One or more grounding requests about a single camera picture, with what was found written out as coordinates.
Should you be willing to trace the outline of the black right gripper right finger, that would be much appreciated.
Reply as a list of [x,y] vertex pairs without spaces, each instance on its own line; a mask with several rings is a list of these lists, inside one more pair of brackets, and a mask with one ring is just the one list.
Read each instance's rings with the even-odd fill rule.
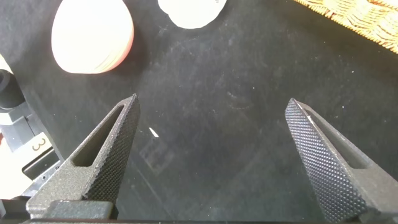
[[285,120],[329,222],[397,222],[397,181],[308,105],[292,98]]

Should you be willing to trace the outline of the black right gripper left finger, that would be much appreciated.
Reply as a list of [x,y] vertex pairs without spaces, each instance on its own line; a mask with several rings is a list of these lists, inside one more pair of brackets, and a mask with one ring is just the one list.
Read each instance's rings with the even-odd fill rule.
[[136,94],[121,100],[26,204],[42,218],[59,200],[116,203],[140,117]]

